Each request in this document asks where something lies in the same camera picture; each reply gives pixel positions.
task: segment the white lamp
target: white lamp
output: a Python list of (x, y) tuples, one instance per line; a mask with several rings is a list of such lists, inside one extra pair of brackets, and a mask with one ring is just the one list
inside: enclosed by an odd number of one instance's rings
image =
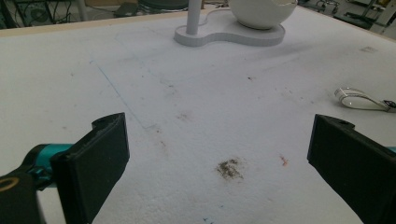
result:
[(265, 30), (248, 28), (237, 21), (229, 8), (209, 12), (205, 20), (199, 24), (201, 3), (202, 0), (189, 1), (187, 25), (177, 27), (175, 30), (175, 40), (179, 44), (201, 47), (213, 41), (230, 41), (243, 45), (268, 47), (281, 43), (285, 36), (285, 29), (280, 24)]

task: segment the floor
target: floor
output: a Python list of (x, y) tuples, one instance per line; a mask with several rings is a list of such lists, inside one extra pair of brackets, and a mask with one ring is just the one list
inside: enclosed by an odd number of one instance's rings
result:
[[(315, 5), (318, 0), (308, 0), (309, 5)], [(363, 11), (367, 8), (367, 5), (355, 2), (354, 0), (337, 0), (340, 5), (338, 7), (338, 10), (335, 14), (332, 13), (333, 11), (333, 6), (328, 5), (326, 6), (324, 11), (318, 12), (323, 15), (333, 17), (334, 15), (344, 15), (347, 12), (353, 12), (356, 14), (362, 14)], [(9, 11), (11, 12), (14, 21), (17, 22), (17, 24), (22, 27), (23, 22), (21, 21), (21, 17), (17, 13), (17, 10), (15, 9), (15, 6), (12, 2), (12, 0), (7, 0), (7, 6)], [(205, 8), (211, 8), (211, 7), (224, 7), (227, 6), (227, 0), (205, 0)], [(63, 22), (78, 22), (80, 21), (80, 17), (78, 14), (78, 8), (76, 1), (72, 0), (61, 0), (61, 1), (48, 1), (49, 3), (49, 12), (51, 15), (53, 15), (54, 20), (57, 23), (63, 23)], [(113, 19), (114, 18), (114, 12), (119, 8), (120, 6), (114, 6), (114, 7), (87, 7), (87, 13), (88, 17), (92, 21), (97, 21), (97, 20), (107, 20), (107, 19)], [(367, 13), (367, 17), (370, 18), (377, 18), (381, 10), (384, 8), (381, 7), (380, 5), (375, 5), (375, 7), (371, 8), (369, 12)], [(386, 29), (384, 36), (387, 36), (392, 39), (396, 39), (396, 22), (392, 24), (390, 27)]]

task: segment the white table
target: white table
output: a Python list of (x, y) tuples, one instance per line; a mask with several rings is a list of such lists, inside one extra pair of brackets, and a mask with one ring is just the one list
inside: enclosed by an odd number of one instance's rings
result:
[[(394, 114), (333, 96), (396, 99), (395, 42), (297, 7), (278, 46), (195, 49), (173, 40), (185, 16), (1, 31), (0, 173), (125, 112), (131, 159), (94, 223), (361, 223), (306, 154), (315, 114), (396, 146)], [(240, 175), (225, 179), (232, 159)], [(39, 196), (48, 223), (64, 223), (56, 189)]]

